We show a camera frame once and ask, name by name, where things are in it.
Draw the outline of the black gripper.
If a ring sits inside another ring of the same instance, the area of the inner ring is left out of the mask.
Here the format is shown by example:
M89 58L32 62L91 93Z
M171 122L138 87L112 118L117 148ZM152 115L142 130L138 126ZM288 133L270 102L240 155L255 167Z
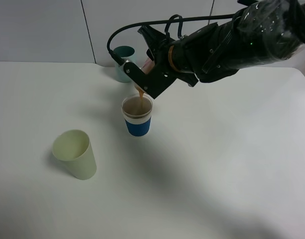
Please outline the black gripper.
M177 72L170 66L168 55L170 48L176 40L166 37L166 35L150 25L143 25L138 29L138 33L144 38L147 46L148 57L154 61L153 69L145 74L146 80L176 80Z

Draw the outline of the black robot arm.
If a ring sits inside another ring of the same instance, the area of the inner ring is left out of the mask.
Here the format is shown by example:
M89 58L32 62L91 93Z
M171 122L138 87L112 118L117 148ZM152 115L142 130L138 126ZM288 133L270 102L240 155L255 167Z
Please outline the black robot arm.
M176 40L149 25L142 26L139 33L154 66L136 83L156 97L176 79L193 87L232 76L243 68L290 59L305 45L305 4L257 1L225 24L213 23Z

